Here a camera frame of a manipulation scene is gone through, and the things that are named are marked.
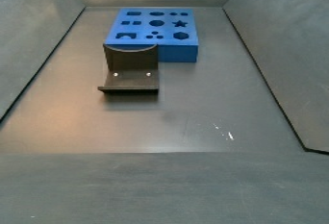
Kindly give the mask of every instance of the blue foam block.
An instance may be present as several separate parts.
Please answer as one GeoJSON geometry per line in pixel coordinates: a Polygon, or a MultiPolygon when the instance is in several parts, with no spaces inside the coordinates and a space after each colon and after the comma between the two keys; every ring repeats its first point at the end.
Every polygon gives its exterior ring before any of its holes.
{"type": "Polygon", "coordinates": [[[125,8],[105,43],[125,50],[158,44],[161,62],[197,62],[200,43],[193,10],[125,8]]]}

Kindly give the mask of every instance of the gray floor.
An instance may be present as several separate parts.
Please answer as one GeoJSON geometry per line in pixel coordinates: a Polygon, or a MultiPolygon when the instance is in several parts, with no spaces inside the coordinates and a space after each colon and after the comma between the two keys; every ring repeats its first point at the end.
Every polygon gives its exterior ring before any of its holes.
{"type": "Polygon", "coordinates": [[[327,156],[0,157],[5,224],[328,224],[327,156]]]}
{"type": "Polygon", "coordinates": [[[327,224],[328,156],[303,151],[223,10],[196,9],[201,58],[161,64],[158,97],[97,89],[116,13],[86,10],[2,124],[0,223],[327,224]]]}
{"type": "Polygon", "coordinates": [[[105,96],[118,8],[89,8],[0,127],[0,153],[303,152],[221,8],[196,8],[200,60],[160,94],[105,96]]]}

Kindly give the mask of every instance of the small hole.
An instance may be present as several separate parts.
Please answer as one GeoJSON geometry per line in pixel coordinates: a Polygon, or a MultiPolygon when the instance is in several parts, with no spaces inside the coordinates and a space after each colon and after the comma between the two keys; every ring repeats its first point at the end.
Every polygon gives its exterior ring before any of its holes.
{"type": "Polygon", "coordinates": [[[149,24],[153,27],[161,27],[161,26],[164,26],[165,21],[162,21],[162,20],[153,20],[149,24]]]}
{"type": "Polygon", "coordinates": [[[128,15],[141,15],[141,12],[129,12],[128,15]]]}
{"type": "Polygon", "coordinates": [[[161,15],[164,15],[165,14],[165,12],[152,12],[150,13],[150,15],[154,15],[154,16],[161,16],[161,15]]]}

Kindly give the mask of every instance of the circular hole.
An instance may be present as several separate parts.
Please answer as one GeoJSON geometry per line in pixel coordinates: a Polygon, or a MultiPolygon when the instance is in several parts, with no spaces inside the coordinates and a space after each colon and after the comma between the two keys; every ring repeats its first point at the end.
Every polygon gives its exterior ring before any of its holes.
{"type": "Polygon", "coordinates": [[[149,25],[153,26],[153,27],[161,27],[161,26],[164,26],[164,24],[165,24],[165,21],[162,21],[162,20],[153,20],[149,23],[149,25]]]}
{"type": "Polygon", "coordinates": [[[150,13],[150,15],[154,15],[154,16],[161,16],[161,15],[164,15],[165,14],[165,12],[152,12],[150,13]]]}

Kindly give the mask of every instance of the dark gray bracket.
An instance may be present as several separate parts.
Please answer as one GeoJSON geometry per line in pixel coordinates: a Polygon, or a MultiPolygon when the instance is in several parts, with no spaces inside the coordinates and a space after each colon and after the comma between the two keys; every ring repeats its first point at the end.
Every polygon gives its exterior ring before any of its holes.
{"type": "Polygon", "coordinates": [[[142,50],[121,50],[105,45],[109,76],[103,92],[158,91],[158,45],[142,50]]]}

